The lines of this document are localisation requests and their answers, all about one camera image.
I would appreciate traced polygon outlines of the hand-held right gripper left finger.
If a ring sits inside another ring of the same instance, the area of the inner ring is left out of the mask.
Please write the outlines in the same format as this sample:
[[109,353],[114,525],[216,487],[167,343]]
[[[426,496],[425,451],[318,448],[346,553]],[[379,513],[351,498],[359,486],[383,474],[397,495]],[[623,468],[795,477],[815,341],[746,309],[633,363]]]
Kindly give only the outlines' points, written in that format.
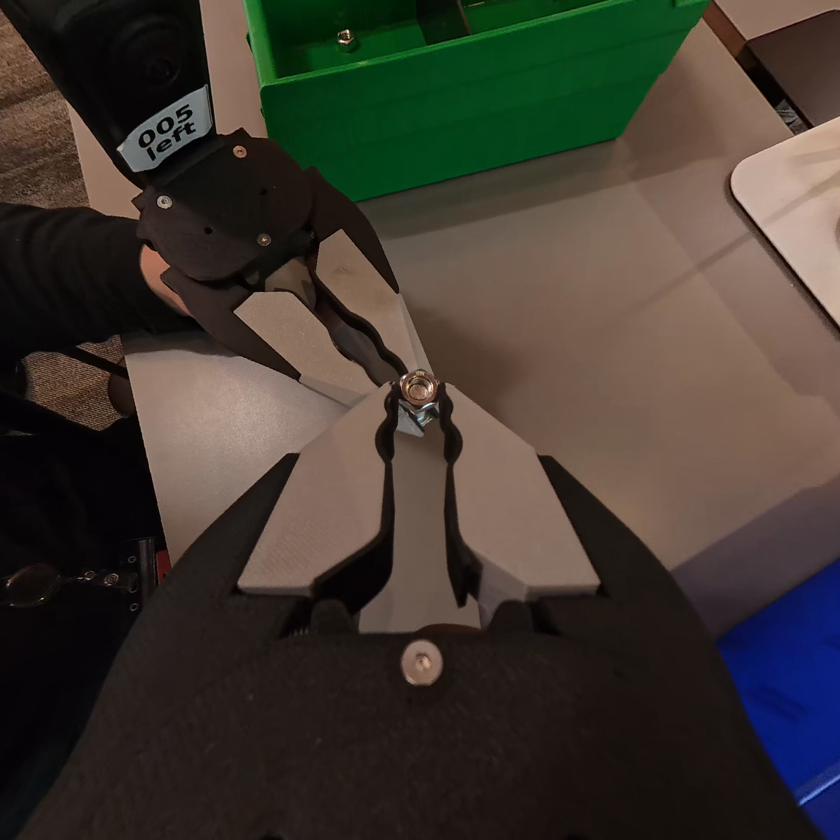
[[238,579],[252,595],[335,599],[360,611],[393,567],[392,385],[374,390],[299,454]]

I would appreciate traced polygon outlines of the person's left forearm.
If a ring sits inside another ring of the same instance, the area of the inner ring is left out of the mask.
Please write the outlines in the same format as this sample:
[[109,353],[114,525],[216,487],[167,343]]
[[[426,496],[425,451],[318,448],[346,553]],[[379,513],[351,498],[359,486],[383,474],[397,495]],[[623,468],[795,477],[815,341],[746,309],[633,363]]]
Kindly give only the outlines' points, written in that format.
[[117,334],[199,329],[144,278],[137,227],[86,207],[2,203],[2,365]]

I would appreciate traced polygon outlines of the blue plastic bin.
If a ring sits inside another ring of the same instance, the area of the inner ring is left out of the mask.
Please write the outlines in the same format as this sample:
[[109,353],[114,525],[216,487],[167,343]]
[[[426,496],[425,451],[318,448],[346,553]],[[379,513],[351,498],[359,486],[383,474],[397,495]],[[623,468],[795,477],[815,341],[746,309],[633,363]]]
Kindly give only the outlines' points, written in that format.
[[754,730],[798,805],[839,838],[839,562],[717,641]]

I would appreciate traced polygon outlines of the steel hex bolt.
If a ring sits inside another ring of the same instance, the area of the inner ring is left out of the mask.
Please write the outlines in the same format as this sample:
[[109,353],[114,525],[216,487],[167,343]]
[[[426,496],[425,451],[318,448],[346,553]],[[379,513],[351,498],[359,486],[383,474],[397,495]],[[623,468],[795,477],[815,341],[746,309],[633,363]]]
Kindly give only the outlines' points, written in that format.
[[396,391],[397,397],[397,430],[404,434],[422,437],[424,435],[425,426],[438,418],[438,395],[437,404],[429,410],[415,413],[410,410],[401,399],[400,382]]

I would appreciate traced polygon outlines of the green plastic bin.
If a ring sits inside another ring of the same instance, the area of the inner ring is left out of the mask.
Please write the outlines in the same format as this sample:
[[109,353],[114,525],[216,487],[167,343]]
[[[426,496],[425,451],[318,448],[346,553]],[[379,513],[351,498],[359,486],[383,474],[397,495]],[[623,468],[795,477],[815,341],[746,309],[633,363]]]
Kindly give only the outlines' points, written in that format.
[[708,5],[461,3],[427,45],[414,1],[244,2],[269,137],[357,202],[611,141]]

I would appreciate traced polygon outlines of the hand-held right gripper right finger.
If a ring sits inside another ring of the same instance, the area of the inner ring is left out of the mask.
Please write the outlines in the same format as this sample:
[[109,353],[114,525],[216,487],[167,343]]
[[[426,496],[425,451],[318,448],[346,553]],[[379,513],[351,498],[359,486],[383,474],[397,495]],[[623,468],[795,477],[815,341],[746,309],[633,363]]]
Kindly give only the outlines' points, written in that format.
[[593,595],[600,579],[534,448],[458,388],[443,390],[444,525],[456,601]]

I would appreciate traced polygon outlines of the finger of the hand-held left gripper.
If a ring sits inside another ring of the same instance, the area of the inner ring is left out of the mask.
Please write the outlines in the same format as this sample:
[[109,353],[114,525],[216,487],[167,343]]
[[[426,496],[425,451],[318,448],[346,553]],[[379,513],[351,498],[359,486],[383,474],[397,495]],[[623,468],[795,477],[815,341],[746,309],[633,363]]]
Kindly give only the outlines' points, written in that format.
[[311,278],[315,309],[305,319],[306,387],[375,387],[432,367],[402,294],[394,290],[343,230],[321,242]]
[[276,290],[250,295],[234,314],[297,371],[301,385],[336,403],[353,407],[394,385],[372,339],[330,304],[312,311],[293,292]]

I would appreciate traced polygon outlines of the person's left hand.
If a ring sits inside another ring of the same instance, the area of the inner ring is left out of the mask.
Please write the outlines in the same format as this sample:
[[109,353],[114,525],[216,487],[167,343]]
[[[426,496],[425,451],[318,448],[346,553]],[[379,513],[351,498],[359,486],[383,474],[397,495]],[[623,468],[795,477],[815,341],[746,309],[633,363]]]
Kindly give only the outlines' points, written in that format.
[[146,285],[153,293],[172,310],[183,317],[190,318],[191,314],[183,300],[169,288],[162,279],[163,274],[170,268],[161,255],[148,245],[143,245],[140,252],[140,270]]

